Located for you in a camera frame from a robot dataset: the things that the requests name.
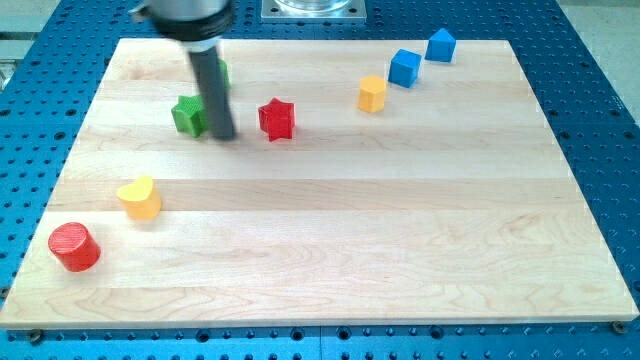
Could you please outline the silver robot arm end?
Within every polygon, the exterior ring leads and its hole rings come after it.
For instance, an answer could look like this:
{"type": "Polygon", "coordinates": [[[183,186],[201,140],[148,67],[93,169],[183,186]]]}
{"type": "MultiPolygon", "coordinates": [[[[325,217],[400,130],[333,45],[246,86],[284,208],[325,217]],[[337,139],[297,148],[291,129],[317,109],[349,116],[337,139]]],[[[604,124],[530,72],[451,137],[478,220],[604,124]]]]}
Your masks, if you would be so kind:
{"type": "Polygon", "coordinates": [[[142,0],[128,13],[135,22],[149,20],[157,33],[190,52],[216,46],[234,20],[231,0],[142,0]]]}

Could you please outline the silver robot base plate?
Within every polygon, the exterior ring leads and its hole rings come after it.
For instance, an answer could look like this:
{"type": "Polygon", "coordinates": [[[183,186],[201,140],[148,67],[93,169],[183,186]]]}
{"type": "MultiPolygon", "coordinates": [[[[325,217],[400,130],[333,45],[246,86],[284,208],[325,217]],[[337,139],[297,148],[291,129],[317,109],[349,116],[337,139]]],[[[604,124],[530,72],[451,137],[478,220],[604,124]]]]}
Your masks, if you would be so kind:
{"type": "Polygon", "coordinates": [[[263,22],[364,21],[365,0],[262,0],[263,22]]]}

